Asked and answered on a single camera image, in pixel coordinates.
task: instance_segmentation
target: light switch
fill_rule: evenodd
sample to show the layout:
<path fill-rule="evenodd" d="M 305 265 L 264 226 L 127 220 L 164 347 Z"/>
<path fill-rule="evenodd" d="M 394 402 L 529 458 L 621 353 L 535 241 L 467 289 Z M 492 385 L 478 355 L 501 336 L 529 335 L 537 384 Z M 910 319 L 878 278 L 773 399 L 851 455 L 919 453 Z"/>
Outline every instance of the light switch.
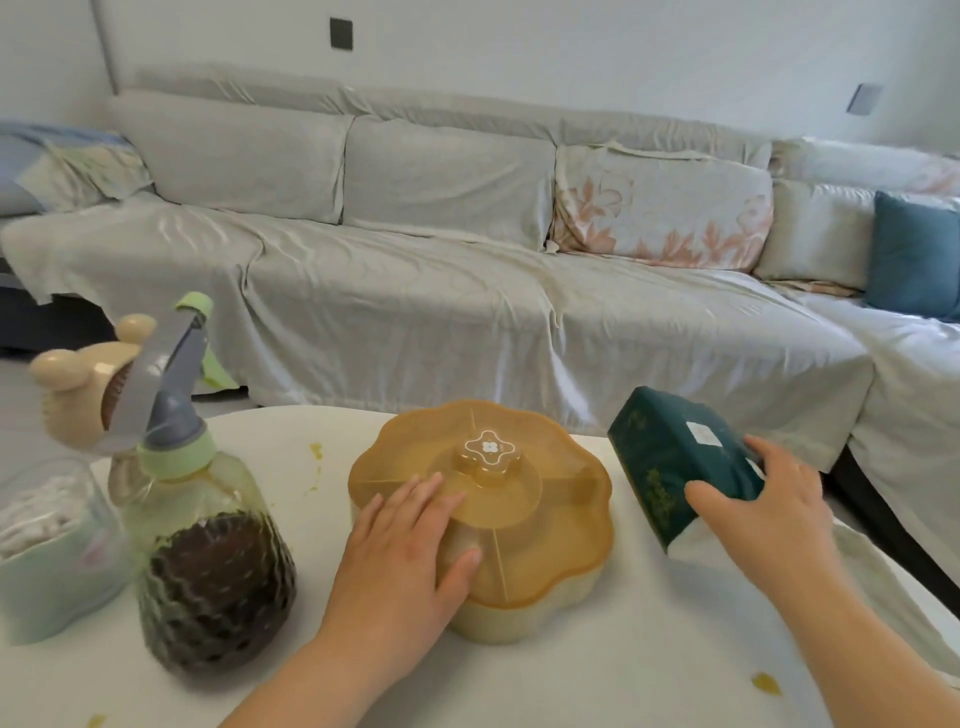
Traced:
<path fill-rule="evenodd" d="M 860 84 L 850 100 L 847 113 L 854 116 L 870 116 L 883 93 L 883 84 Z"/>
<path fill-rule="evenodd" d="M 330 46 L 339 51 L 353 50 L 353 21 L 342 17 L 330 18 Z"/>

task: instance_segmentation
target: dark green tissue box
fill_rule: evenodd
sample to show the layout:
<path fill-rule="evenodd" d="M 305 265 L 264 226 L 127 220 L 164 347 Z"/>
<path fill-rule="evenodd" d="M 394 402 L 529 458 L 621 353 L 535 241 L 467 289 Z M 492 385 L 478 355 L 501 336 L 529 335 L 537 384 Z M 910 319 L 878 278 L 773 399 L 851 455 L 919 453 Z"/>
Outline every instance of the dark green tissue box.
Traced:
<path fill-rule="evenodd" d="M 608 435 L 664 549 L 697 519 L 684 497 L 690 480 L 705 480 L 742 500 L 754 500 L 763 490 L 753 453 L 703 404 L 637 387 Z"/>

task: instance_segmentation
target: yellow plastic lid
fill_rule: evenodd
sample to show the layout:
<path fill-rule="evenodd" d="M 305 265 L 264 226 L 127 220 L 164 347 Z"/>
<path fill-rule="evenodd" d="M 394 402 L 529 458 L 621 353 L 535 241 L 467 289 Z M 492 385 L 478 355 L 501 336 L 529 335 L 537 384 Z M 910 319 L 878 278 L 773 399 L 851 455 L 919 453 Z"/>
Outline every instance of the yellow plastic lid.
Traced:
<path fill-rule="evenodd" d="M 606 563 L 610 477 L 552 420 L 476 400 L 398 415 L 353 464 L 354 512 L 436 472 L 441 495 L 468 494 L 441 542 L 438 578 L 469 548 L 484 552 L 470 601 L 522 609 Z"/>

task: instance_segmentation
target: brown liquid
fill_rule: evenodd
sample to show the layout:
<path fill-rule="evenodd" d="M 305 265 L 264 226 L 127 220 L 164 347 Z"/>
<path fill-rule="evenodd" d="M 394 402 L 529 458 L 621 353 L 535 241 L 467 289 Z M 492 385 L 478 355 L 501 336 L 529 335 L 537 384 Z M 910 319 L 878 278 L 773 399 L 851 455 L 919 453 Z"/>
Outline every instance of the brown liquid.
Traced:
<path fill-rule="evenodd" d="M 147 648 L 167 669 L 223 672 L 276 635 L 297 594 L 297 573 L 273 519 L 221 513 L 178 531 L 138 584 Z"/>

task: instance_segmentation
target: wall socket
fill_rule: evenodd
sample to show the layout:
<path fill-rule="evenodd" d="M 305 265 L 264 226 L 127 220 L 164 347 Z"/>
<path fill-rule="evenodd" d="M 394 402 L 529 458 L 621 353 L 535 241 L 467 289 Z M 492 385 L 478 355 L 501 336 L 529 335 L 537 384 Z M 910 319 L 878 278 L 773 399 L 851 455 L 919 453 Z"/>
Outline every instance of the wall socket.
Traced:
<path fill-rule="evenodd" d="M 330 47 L 338 51 L 353 50 L 353 21 L 342 17 L 330 18 Z"/>

